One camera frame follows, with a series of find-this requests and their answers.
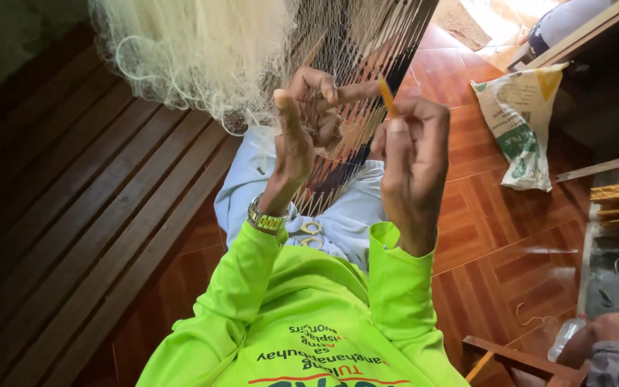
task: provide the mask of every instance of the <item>yellow netting needle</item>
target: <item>yellow netting needle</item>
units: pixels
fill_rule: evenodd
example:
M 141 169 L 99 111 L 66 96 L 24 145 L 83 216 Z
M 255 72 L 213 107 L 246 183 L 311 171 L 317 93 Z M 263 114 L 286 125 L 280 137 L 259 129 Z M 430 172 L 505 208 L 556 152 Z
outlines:
M 391 92 L 391 88 L 389 84 L 386 83 L 383 75 L 378 75 L 379 80 L 379 91 L 381 92 L 381 98 L 384 99 L 384 105 L 386 105 L 386 110 L 391 114 L 391 117 L 398 116 L 398 110 L 395 109 L 395 105 L 393 104 L 393 93 Z

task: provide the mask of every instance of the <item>net mesh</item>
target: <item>net mesh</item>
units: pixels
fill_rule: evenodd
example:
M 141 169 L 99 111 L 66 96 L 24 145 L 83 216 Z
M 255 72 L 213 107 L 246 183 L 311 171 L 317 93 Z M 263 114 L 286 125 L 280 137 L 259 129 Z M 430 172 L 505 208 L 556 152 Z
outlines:
M 234 135 L 274 126 L 273 91 L 300 66 L 338 86 L 376 79 L 397 90 L 437 0 L 90 0 L 100 54 L 133 93 L 207 111 Z M 365 162 L 386 116 L 380 99 L 337 108 L 343 140 L 320 150 L 294 202 L 328 207 Z M 273 147 L 273 132 L 261 148 Z

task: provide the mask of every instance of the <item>wooden chair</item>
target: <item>wooden chair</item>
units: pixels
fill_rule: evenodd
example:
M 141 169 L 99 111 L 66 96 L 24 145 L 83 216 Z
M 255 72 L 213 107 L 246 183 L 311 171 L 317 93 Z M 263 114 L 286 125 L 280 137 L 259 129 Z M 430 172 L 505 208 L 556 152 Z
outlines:
M 462 346 L 463 351 L 470 355 L 483 355 L 465 377 L 468 383 L 474 380 L 491 359 L 503 365 L 513 382 L 517 383 L 512 373 L 514 368 L 545 380 L 547 387 L 579 387 L 589 371 L 589 362 L 575 370 L 474 336 L 467 336 L 462 341 Z

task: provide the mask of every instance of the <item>person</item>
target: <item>person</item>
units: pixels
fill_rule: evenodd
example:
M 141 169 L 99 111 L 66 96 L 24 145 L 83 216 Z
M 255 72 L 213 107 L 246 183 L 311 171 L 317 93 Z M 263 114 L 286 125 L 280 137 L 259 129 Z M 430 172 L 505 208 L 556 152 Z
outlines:
M 554 47 L 617 0 L 567 0 L 543 15 L 518 44 L 529 41 L 534 57 Z
M 565 343 L 556 363 L 579 369 L 590 360 L 584 387 L 619 386 L 619 313 L 587 319 Z
M 431 302 L 448 108 L 398 101 L 329 209 L 309 218 L 291 203 L 315 148 L 340 140 L 330 108 L 377 95 L 308 67 L 274 93 L 275 155 L 259 139 L 276 129 L 249 128 L 215 200 L 228 252 L 139 386 L 468 386 Z

